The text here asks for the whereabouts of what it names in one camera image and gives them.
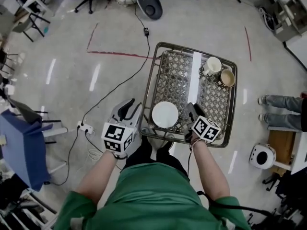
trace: floor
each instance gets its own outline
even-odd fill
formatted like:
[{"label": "floor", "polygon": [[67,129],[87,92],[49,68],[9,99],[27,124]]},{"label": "floor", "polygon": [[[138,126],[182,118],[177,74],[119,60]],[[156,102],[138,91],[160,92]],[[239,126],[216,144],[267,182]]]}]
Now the floor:
[{"label": "floor", "polygon": [[[257,97],[263,94],[299,96],[307,87],[306,71],[265,27],[258,11],[250,5],[236,0],[160,1],[164,14],[158,21],[149,21],[137,9],[150,31],[151,57],[155,45],[165,41],[218,55],[237,64],[238,86],[231,139],[226,148],[210,150],[228,179],[232,195],[241,205],[273,210],[280,200],[274,190],[268,193],[266,186],[261,184],[270,173],[248,163],[253,146],[268,138],[266,126],[258,121],[263,109],[257,105]],[[79,2],[57,1],[54,6],[56,15],[45,15],[51,21],[45,38],[34,30],[30,35],[35,42],[31,43],[23,34],[12,33],[7,44],[10,53],[17,52],[22,57],[15,65],[13,78],[17,81],[12,98],[33,109],[40,110],[44,106],[46,111],[50,111],[49,118],[61,119],[69,129],[69,133],[56,138],[56,145],[48,147],[48,154],[62,160],[67,159],[76,137],[77,122],[85,112],[136,72],[144,62],[144,58],[138,56],[147,54],[146,38],[133,6],[123,7],[114,0],[110,3],[97,0],[93,3],[92,15],[88,14],[87,6],[75,14],[73,9]],[[102,147],[102,127],[112,108],[128,98],[143,100],[150,65],[151,59],[139,74],[86,116],[85,122],[95,129],[90,139],[98,147]],[[92,80],[95,71],[99,71],[96,81]],[[87,150],[92,148],[84,133],[79,133],[71,152],[67,182],[63,186],[46,185],[37,193],[55,210],[60,209],[67,193],[78,185],[95,163],[87,157]],[[188,146],[176,144],[174,155],[186,168]],[[56,166],[57,162],[50,160],[48,163]],[[119,167],[123,165],[122,161],[118,162]],[[52,176],[53,181],[62,183],[66,173],[67,168],[57,171]],[[118,175],[119,169],[116,168],[100,207],[114,189]],[[190,179],[193,187],[200,190],[193,156]]]}]

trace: white device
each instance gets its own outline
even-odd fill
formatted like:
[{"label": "white device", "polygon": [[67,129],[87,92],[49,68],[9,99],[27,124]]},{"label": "white device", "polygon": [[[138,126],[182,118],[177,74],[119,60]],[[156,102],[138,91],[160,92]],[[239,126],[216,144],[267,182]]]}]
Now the white device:
[{"label": "white device", "polygon": [[249,163],[256,168],[266,170],[276,162],[276,151],[269,144],[257,144],[249,157]]},{"label": "white device", "polygon": [[122,159],[127,157],[126,150],[134,141],[142,110],[142,104],[134,101],[125,100],[113,108],[101,135],[106,149]]},{"label": "white device", "polygon": [[203,140],[213,142],[221,132],[220,127],[212,120],[199,116],[194,123],[192,130]]}]

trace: electrical outlet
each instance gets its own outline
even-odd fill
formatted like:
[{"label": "electrical outlet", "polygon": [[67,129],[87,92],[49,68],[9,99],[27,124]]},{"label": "electrical outlet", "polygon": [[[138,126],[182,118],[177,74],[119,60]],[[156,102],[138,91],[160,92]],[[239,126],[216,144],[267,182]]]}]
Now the electrical outlet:
[{"label": "electrical outlet", "polygon": [[78,126],[80,126],[80,130],[82,130],[84,132],[87,130],[87,133],[89,133],[89,134],[92,134],[92,132],[94,131],[94,128],[92,126],[89,126],[85,123],[83,123],[83,125],[81,125],[81,121],[78,122]]}]

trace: white sneaker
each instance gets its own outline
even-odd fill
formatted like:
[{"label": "white sneaker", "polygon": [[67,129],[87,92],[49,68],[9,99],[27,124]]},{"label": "white sneaker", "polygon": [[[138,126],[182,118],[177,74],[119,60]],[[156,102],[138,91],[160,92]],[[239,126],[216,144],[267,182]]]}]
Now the white sneaker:
[{"label": "white sneaker", "polygon": [[264,115],[265,115],[264,113],[259,114],[258,116],[259,121],[264,122]]},{"label": "white sneaker", "polygon": [[264,98],[265,98],[265,95],[263,95],[263,96],[258,98],[258,104],[259,105],[263,105],[264,104]]}]

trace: wire rack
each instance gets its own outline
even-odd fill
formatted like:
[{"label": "wire rack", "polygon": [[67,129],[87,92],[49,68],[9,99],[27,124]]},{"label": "wire rack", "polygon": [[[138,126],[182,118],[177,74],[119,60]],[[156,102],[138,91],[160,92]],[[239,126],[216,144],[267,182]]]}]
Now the wire rack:
[{"label": "wire rack", "polygon": [[[142,135],[148,137],[185,143],[184,132],[190,122],[186,107],[194,52],[202,54],[197,103],[205,111],[206,117],[215,121],[222,130],[217,140],[208,146],[223,148],[227,146],[230,139],[237,81],[233,87],[226,87],[220,82],[221,73],[211,76],[204,74],[203,65],[213,55],[169,43],[158,43],[156,46],[143,102],[142,117],[149,124],[151,130],[150,132],[142,131],[143,122],[140,122],[139,130]],[[220,57],[217,58],[222,63],[222,70],[229,69],[237,77],[235,63]],[[162,101],[173,103],[179,113],[175,125],[167,129],[158,127],[153,122],[151,115],[153,107]]]}]

